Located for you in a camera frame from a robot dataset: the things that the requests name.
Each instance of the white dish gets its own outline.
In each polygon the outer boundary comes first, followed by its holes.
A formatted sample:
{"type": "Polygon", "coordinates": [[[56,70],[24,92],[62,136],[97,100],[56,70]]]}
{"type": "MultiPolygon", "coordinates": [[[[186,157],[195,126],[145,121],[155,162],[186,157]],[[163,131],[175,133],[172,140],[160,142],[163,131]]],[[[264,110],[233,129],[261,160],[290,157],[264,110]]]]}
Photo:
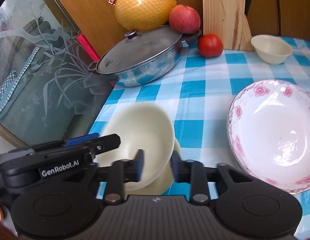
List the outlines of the white dish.
{"type": "Polygon", "coordinates": [[[281,64],[293,52],[286,41],[271,35],[256,35],[251,43],[257,55],[269,64],[281,64]]]}
{"type": "MultiPolygon", "coordinates": [[[[182,149],[176,138],[174,151],[177,151],[179,156],[182,156],[182,149]]],[[[172,185],[173,182],[174,175],[172,172],[171,163],[168,162],[160,176],[151,184],[138,190],[127,191],[126,195],[162,195],[172,185]]]]}
{"type": "Polygon", "coordinates": [[[103,131],[103,136],[116,133],[121,144],[118,149],[100,154],[100,166],[110,166],[116,160],[133,159],[138,149],[145,152],[140,182],[125,184],[127,191],[151,184],[163,172],[174,148],[175,133],[168,115],[158,106],[135,103],[114,114],[103,131]]]}
{"type": "Polygon", "coordinates": [[[310,189],[310,95],[280,80],[249,85],[233,100],[228,139],[242,167],[289,193],[310,189]]]}

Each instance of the red apple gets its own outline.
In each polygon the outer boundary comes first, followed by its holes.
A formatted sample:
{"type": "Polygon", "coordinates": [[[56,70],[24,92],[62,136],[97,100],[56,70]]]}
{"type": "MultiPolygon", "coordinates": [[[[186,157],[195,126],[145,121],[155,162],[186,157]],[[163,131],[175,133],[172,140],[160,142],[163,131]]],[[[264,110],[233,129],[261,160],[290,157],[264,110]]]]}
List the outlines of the red apple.
{"type": "Polygon", "coordinates": [[[192,34],[199,30],[200,17],[198,12],[186,5],[177,5],[169,14],[169,24],[174,31],[192,34]]]}

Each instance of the blue checkered tablecloth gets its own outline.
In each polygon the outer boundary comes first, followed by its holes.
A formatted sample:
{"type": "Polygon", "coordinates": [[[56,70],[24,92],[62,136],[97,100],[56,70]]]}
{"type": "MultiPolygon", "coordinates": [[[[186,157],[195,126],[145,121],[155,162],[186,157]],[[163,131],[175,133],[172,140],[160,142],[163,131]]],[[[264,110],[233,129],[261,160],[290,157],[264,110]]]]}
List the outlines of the blue checkered tablecloth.
{"type": "MultiPolygon", "coordinates": [[[[226,118],[233,98],[243,88],[263,79],[281,79],[310,92],[310,43],[283,38],[293,54],[280,65],[261,61],[254,52],[225,50],[218,58],[205,59],[197,44],[183,48],[177,65],[162,78],[139,87],[115,86],[90,133],[101,133],[112,115],[135,102],[153,102],[161,106],[174,123],[175,136],[183,159],[205,166],[229,163],[238,167],[226,134],[226,118]]],[[[103,195],[105,183],[99,196],[103,195]]],[[[217,198],[209,183],[212,198],[217,198]]],[[[174,183],[164,195],[189,196],[190,185],[174,183]]],[[[295,195],[303,207],[303,218],[296,231],[299,239],[310,236],[310,190],[295,195]]]]}

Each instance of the cooking pot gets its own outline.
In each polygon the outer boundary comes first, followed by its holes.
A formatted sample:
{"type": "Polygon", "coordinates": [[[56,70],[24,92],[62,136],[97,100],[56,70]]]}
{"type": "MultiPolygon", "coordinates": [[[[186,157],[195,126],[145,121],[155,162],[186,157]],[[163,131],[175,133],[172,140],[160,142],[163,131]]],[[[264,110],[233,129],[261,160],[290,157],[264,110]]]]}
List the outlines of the cooking pot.
{"type": "Polygon", "coordinates": [[[202,34],[181,34],[169,25],[149,32],[129,31],[88,71],[104,75],[119,86],[134,87],[152,82],[170,71],[181,57],[182,41],[189,46],[202,34]]]}

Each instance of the floral plate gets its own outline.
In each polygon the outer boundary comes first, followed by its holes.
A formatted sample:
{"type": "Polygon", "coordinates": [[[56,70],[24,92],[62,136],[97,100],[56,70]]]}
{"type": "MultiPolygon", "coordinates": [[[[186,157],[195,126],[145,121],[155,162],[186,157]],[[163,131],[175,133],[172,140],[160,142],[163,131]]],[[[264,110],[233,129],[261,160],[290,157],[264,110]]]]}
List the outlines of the floral plate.
{"type": "Polygon", "coordinates": [[[310,94],[263,80],[233,100],[227,120],[231,149],[252,176],[289,193],[310,189],[310,94]]]}

